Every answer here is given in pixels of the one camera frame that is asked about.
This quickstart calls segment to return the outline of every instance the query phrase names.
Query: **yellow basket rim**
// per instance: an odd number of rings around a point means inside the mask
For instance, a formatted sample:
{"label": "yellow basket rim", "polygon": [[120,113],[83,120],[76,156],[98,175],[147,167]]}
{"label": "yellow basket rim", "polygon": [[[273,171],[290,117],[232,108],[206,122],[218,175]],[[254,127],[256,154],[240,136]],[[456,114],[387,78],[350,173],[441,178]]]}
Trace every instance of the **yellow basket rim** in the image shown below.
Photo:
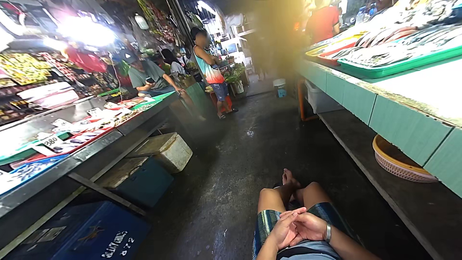
{"label": "yellow basket rim", "polygon": [[395,158],[392,158],[391,156],[389,156],[388,154],[384,153],[380,148],[379,146],[377,145],[377,136],[379,135],[376,135],[374,137],[374,141],[372,141],[372,148],[374,148],[374,151],[378,154],[380,154],[383,158],[385,158],[386,160],[402,167],[402,168],[405,168],[405,169],[408,169],[408,170],[411,170],[411,171],[415,171],[415,172],[418,172],[418,173],[422,173],[422,174],[428,174],[428,175],[431,175],[428,171],[426,171],[424,168],[420,168],[420,167],[415,167],[415,166],[412,166],[412,165],[409,165],[407,163],[404,163],[404,162],[401,162],[401,161],[398,161],[397,159]]}

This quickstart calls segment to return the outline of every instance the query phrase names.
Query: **bracelet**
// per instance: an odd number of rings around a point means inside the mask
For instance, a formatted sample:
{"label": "bracelet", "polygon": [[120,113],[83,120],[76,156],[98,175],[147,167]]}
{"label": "bracelet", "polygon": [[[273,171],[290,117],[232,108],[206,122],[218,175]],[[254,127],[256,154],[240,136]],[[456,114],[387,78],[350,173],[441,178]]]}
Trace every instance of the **bracelet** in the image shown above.
{"label": "bracelet", "polygon": [[330,223],[327,223],[327,229],[326,229],[326,242],[330,242]]}

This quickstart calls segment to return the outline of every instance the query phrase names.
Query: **person in red shirt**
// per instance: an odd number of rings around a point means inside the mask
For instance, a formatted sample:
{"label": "person in red shirt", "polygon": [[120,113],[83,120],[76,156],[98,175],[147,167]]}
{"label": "person in red shirt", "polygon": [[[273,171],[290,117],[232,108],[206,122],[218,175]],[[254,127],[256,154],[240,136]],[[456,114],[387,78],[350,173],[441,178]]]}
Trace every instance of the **person in red shirt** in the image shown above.
{"label": "person in red shirt", "polygon": [[311,36],[311,43],[318,43],[340,32],[339,10],[335,6],[323,6],[324,0],[315,0],[318,8],[306,23],[305,33]]}

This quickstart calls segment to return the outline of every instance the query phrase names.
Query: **tank top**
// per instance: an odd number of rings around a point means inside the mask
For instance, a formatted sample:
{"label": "tank top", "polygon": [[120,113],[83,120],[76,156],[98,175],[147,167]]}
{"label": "tank top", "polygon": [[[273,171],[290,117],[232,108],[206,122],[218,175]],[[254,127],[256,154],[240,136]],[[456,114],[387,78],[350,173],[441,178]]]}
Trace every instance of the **tank top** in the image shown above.
{"label": "tank top", "polygon": [[205,79],[209,84],[212,83],[223,83],[225,81],[225,78],[221,74],[220,70],[212,68],[207,62],[205,62],[202,58],[196,55],[196,52],[194,51],[194,56],[196,57],[197,64],[201,68],[202,73],[205,76]]}

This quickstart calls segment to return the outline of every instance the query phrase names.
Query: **white van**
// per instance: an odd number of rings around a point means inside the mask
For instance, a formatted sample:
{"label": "white van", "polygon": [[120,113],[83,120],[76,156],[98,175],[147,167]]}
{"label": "white van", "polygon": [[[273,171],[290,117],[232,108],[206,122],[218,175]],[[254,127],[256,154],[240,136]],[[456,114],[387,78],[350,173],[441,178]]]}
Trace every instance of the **white van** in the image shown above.
{"label": "white van", "polygon": [[235,63],[242,63],[247,69],[252,68],[252,57],[250,56],[250,50],[247,46],[247,40],[242,37],[235,37],[227,41],[221,42],[221,47],[226,49],[229,56],[234,57]]}

